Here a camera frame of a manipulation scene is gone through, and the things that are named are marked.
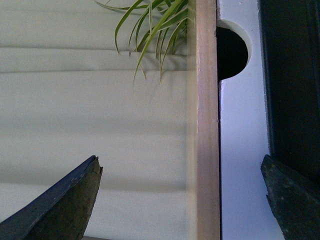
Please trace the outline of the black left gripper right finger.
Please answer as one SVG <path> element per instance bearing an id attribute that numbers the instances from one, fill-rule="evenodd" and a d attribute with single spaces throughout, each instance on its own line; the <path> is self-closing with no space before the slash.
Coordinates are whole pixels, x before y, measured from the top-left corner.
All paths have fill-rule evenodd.
<path id="1" fill-rule="evenodd" d="M 320 238 L 320 186 L 275 158 L 260 167 L 267 201 L 286 240 Z"/>

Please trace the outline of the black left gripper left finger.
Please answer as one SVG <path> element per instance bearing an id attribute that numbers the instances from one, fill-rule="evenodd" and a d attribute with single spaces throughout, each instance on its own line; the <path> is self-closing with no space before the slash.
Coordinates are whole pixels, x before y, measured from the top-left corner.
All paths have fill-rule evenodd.
<path id="1" fill-rule="evenodd" d="M 52 187 L 2 221 L 2 240 L 81 240 L 100 188 L 103 167 L 89 157 Z"/>

